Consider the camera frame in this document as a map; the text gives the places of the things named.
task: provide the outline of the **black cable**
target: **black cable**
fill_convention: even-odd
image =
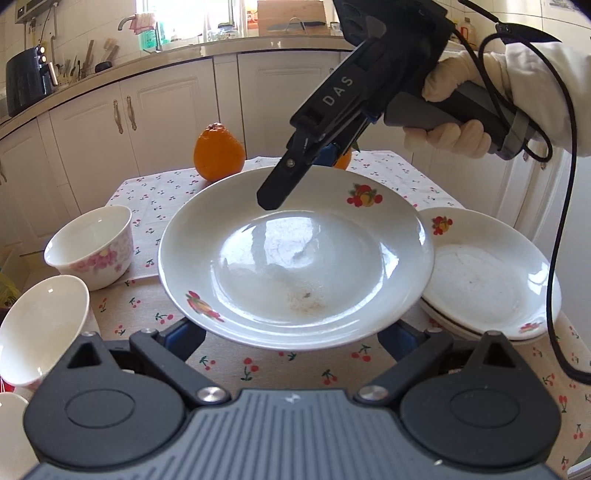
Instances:
[[[51,15],[51,9],[53,8],[53,4],[49,6],[49,11],[47,12],[47,16],[45,17],[45,21],[43,22],[43,29],[41,30],[41,37],[39,38],[39,45],[43,42],[43,34],[45,33],[45,26],[47,25],[47,20],[49,20],[49,16]]]
[[[496,34],[489,35],[488,37],[486,37],[482,41],[482,44],[480,45],[480,49],[478,51],[478,58],[477,58],[476,55],[474,54],[474,52],[472,51],[472,49],[470,48],[470,45],[468,45],[466,39],[463,38],[462,35],[459,34],[459,32],[457,32],[457,31],[455,32],[455,34],[458,36],[458,38],[460,39],[460,42],[462,42],[464,47],[466,47],[472,60],[475,62],[475,65],[478,68],[480,75],[482,76],[482,80],[484,81],[486,89],[491,96],[491,100],[492,100],[493,104],[495,105],[495,109],[496,109],[497,113],[499,114],[499,117],[501,117],[501,119],[505,122],[506,125],[508,125],[508,121],[504,117],[504,114],[502,113],[502,110],[501,110],[501,107],[500,107],[498,101],[501,101],[505,105],[505,107],[507,107],[510,111],[514,111],[514,109],[516,109],[516,107],[512,103],[508,102],[501,95],[501,93],[496,89],[496,87],[493,85],[493,83],[492,83],[490,77],[488,76],[488,73],[486,72],[486,69],[484,67],[484,61],[483,61],[484,49],[485,49],[486,45],[488,45],[492,40],[494,40],[496,38],[511,38],[513,40],[517,40],[521,44],[528,47],[531,51],[533,51],[540,58],[540,60],[542,60],[544,62],[546,67],[549,69],[550,73],[552,73],[552,75],[556,79],[556,82],[558,83],[558,86],[560,87],[560,90],[562,91],[562,94],[564,96],[564,100],[566,102],[567,110],[569,113],[569,120],[570,120],[570,134],[571,134],[571,141],[572,141],[571,163],[570,163],[569,182],[568,182],[568,185],[566,188],[566,194],[564,196],[564,204],[563,204],[563,208],[562,208],[562,213],[560,215],[560,221],[558,223],[556,238],[554,240],[554,246],[552,249],[552,256],[550,258],[550,269],[548,272],[548,286],[546,289],[546,322],[547,322],[547,326],[548,326],[548,335],[550,337],[550,345],[552,346],[552,350],[556,356],[556,360],[558,361],[560,368],[572,380],[575,380],[581,384],[591,385],[591,372],[585,372],[583,370],[579,370],[579,369],[573,367],[569,363],[569,361],[566,359],[566,357],[564,356],[564,353],[562,352],[562,350],[560,349],[560,345],[558,344],[558,340],[556,338],[556,330],[554,329],[553,312],[552,312],[552,292],[553,292],[553,286],[554,286],[554,278],[556,275],[556,264],[558,261],[558,253],[560,252],[560,243],[562,241],[562,236],[564,233],[564,226],[566,224],[566,219],[567,219],[567,215],[569,212],[570,202],[571,202],[571,198],[572,198],[572,194],[573,194],[574,180],[575,180],[576,169],[577,169],[577,136],[578,136],[578,133],[577,133],[577,121],[576,121],[576,115],[575,115],[575,111],[574,111],[573,100],[570,97],[569,90],[568,90],[566,84],[564,83],[563,79],[560,77],[560,74],[558,73],[558,71],[556,70],[554,65],[552,65],[552,63],[543,55],[543,53],[539,49],[537,49],[534,45],[532,45],[526,39],[524,39],[518,35],[511,34],[511,33],[502,33],[502,34],[496,33]],[[539,127],[537,127],[537,130],[538,130],[538,133],[540,133],[540,135],[544,138],[544,140],[548,144],[548,147],[551,147],[550,140],[548,139],[548,136],[545,134],[545,132]]]

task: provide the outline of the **yellow plastic bag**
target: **yellow plastic bag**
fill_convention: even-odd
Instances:
[[[5,274],[0,273],[0,307],[11,307],[21,296],[21,292]]]

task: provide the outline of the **ribbed grey surface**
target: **ribbed grey surface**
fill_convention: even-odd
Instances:
[[[545,466],[503,475],[436,466],[386,410],[352,404],[343,391],[246,390],[204,408],[166,451],[110,473],[43,465],[31,480],[550,480]]]

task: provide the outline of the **tiled wall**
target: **tiled wall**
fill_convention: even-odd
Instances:
[[[551,0],[473,0],[474,3],[494,13],[503,22],[513,22],[538,28],[555,36],[562,42],[591,52],[591,21],[583,14],[551,5]],[[457,0],[440,0],[442,5],[451,7],[452,18],[470,17],[483,39],[495,32],[494,24],[459,4]],[[491,43],[491,50],[503,51],[499,40]]]
[[[94,40],[95,63],[103,56],[105,40],[115,38],[120,46],[117,62],[126,62],[141,55],[138,38],[129,30],[129,23],[123,31],[117,31],[119,22],[136,11],[136,0],[60,0],[57,7],[57,38],[55,62],[63,64],[65,59],[78,59],[83,63],[90,40]],[[37,20],[36,37],[39,38],[47,13]],[[12,4],[0,16],[0,87],[4,86],[7,60],[24,48],[24,27],[14,23],[15,5]],[[55,32],[53,13],[47,21],[44,40],[49,41]],[[27,47],[31,47],[29,36]]]

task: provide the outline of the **table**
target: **table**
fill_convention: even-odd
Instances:
[[[258,157],[248,160],[244,169],[272,166],[277,160]],[[392,152],[356,153],[349,169],[392,188],[417,209],[461,207]],[[193,169],[170,171],[127,180],[110,199],[109,205],[126,205],[133,211],[135,250],[124,276],[92,294],[92,308],[104,339],[127,338],[145,327],[165,329],[183,317],[160,285],[158,246],[172,216],[205,186],[206,181]],[[417,306],[402,318],[419,330],[435,323]],[[573,364],[591,365],[591,353],[563,314],[557,320],[556,332]],[[576,384],[562,374],[547,335],[536,343],[519,346],[518,350],[562,412],[562,428],[548,465],[566,478],[568,468],[591,437],[591,387]],[[233,396],[242,388],[336,387],[351,394],[395,364],[376,336],[325,351],[273,352],[238,345],[210,333],[187,363],[223,385]]]

